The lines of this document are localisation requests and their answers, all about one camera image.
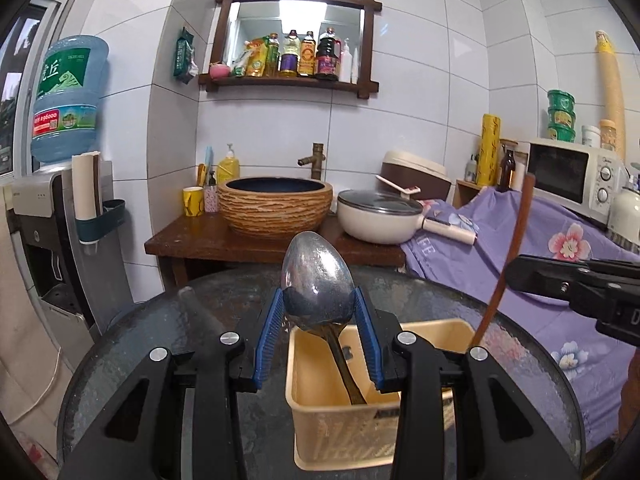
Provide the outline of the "white microwave oven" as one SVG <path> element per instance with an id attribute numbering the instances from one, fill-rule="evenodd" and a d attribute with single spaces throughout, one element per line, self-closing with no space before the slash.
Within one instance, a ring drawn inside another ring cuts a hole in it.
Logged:
<path id="1" fill-rule="evenodd" d="M 606 226 L 613 200 L 628 179 L 615 152 L 548 139 L 530 141 L 527 151 L 536 197 Z"/>

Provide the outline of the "cream perforated utensil holder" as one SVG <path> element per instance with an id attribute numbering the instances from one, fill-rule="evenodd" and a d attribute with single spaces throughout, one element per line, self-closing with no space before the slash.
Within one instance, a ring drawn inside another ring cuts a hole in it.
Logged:
<path id="1" fill-rule="evenodd" d="M 366 402 L 352 404 L 328 344 L 295 327 L 288 341 L 285 399 L 294 422 L 294 462 L 306 471 L 389 465 L 393 461 L 400 395 L 370 381 L 356 326 L 338 341 Z"/>

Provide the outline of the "tall beige paper cup stack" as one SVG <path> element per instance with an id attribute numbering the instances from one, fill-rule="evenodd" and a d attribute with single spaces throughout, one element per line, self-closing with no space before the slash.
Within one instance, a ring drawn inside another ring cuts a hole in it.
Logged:
<path id="1" fill-rule="evenodd" d="M 625 103 L 614 44 L 604 30 L 596 31 L 596 52 L 604 96 L 604 118 L 601 120 L 601 144 L 626 160 Z"/>

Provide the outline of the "yellow cup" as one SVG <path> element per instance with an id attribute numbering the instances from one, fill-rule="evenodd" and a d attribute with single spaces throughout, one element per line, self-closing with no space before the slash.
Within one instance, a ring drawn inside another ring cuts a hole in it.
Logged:
<path id="1" fill-rule="evenodd" d="M 182 190 L 183 213 L 188 218 L 199 217 L 205 212 L 204 188 L 188 186 Z"/>

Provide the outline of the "bronze faucet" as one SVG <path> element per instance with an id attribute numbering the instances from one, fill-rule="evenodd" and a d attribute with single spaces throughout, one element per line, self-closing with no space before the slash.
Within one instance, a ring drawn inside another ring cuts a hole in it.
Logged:
<path id="1" fill-rule="evenodd" d="M 299 167 L 309 166 L 311 179 L 321 180 L 322 164 L 325 160 L 326 160 L 326 155 L 324 154 L 324 144 L 315 143 L 312 146 L 312 153 L 309 156 L 300 158 L 297 161 L 297 165 Z"/>

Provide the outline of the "dark soy sauce bottle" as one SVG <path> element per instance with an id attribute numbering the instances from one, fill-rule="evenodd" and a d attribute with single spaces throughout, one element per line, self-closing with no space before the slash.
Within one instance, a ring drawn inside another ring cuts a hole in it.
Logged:
<path id="1" fill-rule="evenodd" d="M 317 79 L 338 81 L 340 78 L 342 44 L 333 27 L 328 27 L 319 37 L 316 57 L 314 58 L 314 76 Z"/>

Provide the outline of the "water dispenser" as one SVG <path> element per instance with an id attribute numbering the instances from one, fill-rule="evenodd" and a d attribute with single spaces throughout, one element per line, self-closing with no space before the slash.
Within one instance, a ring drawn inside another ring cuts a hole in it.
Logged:
<path id="1" fill-rule="evenodd" d="M 114 200 L 110 162 L 100 163 L 100 190 L 107 232 L 84 244 L 69 162 L 44 166 L 11 184 L 17 229 L 44 312 L 78 322 L 93 335 L 104 334 L 118 312 L 134 304 L 118 237 L 125 207 Z"/>

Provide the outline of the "purple floral cloth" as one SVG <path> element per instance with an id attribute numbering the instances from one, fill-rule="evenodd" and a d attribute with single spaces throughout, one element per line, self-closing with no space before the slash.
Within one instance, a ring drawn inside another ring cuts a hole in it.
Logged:
<path id="1" fill-rule="evenodd" d="M 567 209 L 536 198 L 521 251 L 506 262 L 521 195 L 484 188 L 456 209 L 434 200 L 432 219 L 461 226 L 472 245 L 426 231 L 402 246 L 421 278 L 499 306 L 550 354 L 570 382 L 584 418 L 587 448 L 614 436 L 628 365 L 639 347 L 639 257 Z"/>

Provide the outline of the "silver metal spoon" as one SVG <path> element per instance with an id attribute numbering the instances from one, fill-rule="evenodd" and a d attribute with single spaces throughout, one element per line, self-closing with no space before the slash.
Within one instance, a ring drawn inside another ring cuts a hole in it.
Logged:
<path id="1" fill-rule="evenodd" d="M 316 232 L 296 234 L 283 259 L 280 289 L 288 319 L 328 345 L 349 402 L 366 402 L 340 345 L 356 302 L 356 286 L 340 253 Z"/>

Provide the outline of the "brown wooden chopstick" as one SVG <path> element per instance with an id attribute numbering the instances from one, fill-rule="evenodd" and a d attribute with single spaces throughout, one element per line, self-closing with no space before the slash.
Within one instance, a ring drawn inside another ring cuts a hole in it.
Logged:
<path id="1" fill-rule="evenodd" d="M 534 197 L 535 188 L 535 176 L 533 174 L 526 174 L 523 180 L 521 201 L 518 207 L 518 218 L 516 218 L 513 235 L 508 252 L 506 253 L 506 262 L 503 265 L 501 273 L 498 278 L 498 282 L 495 286 L 494 292 L 490 297 L 487 309 L 480 320 L 480 325 L 477 327 L 469 348 L 477 347 L 482 342 L 482 339 L 488 330 L 491 321 L 494 319 L 496 313 L 499 310 L 500 302 L 503 294 L 506 291 L 506 267 L 514 260 L 520 253 L 521 244 L 526 232 L 526 226 L 528 222 L 528 216 L 530 207 Z"/>

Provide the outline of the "yellow roll package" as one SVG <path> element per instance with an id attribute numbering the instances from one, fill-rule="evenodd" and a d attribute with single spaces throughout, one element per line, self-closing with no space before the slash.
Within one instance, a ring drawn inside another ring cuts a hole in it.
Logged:
<path id="1" fill-rule="evenodd" d="M 485 114 L 478 147 L 476 184 L 481 188 L 494 185 L 498 174 L 501 119 Z"/>

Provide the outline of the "round glass table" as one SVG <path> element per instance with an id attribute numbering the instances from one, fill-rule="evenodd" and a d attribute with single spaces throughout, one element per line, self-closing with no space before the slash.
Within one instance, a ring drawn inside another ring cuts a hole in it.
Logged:
<path id="1" fill-rule="evenodd" d="M 355 266 L 352 276 L 367 289 L 372 304 L 392 312 L 398 321 L 419 322 L 461 318 L 480 324 L 485 306 L 447 286 L 386 268 Z M 106 401 L 155 347 L 182 353 L 207 339 L 210 323 L 227 330 L 245 311 L 260 308 L 280 283 L 276 266 L 241 266 L 191 282 L 195 307 L 180 304 L 176 292 L 163 292 L 115 322 L 88 351 L 73 374 L 58 416 L 56 458 L 62 462 Z M 562 370 L 544 347 L 503 313 L 492 320 L 484 347 L 511 376 L 570 454 L 584 466 L 586 438 L 582 413 Z M 390 467 L 340 471 L 303 471 L 293 458 L 294 429 L 285 401 L 288 335 L 277 345 L 270 375 L 257 394 L 239 397 L 247 473 L 252 479 L 386 479 Z"/>

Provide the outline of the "green bowl stack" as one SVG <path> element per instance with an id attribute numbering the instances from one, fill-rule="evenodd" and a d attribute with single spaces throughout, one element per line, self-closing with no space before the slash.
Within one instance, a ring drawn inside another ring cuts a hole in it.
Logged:
<path id="1" fill-rule="evenodd" d="M 573 143 L 575 141 L 575 99 L 570 93 L 553 89 L 548 98 L 548 138 Z"/>

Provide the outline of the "beige fabric cover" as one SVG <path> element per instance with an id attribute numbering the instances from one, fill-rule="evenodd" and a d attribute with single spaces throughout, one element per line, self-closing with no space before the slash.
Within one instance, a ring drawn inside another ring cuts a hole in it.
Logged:
<path id="1" fill-rule="evenodd" d="M 56 428 L 72 373 L 36 315 L 1 206 L 1 414 L 56 455 Z"/>

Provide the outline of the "wooden framed mirror shelf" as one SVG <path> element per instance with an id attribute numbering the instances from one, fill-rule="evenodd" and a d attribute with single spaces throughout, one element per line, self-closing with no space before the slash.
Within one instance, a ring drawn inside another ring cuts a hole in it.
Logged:
<path id="1" fill-rule="evenodd" d="M 360 100 L 378 93 L 373 80 L 376 0 L 216 0 L 219 11 L 209 66 L 198 76 L 220 87 L 283 86 L 337 90 Z M 333 27 L 342 44 L 338 81 L 314 76 L 319 37 Z"/>

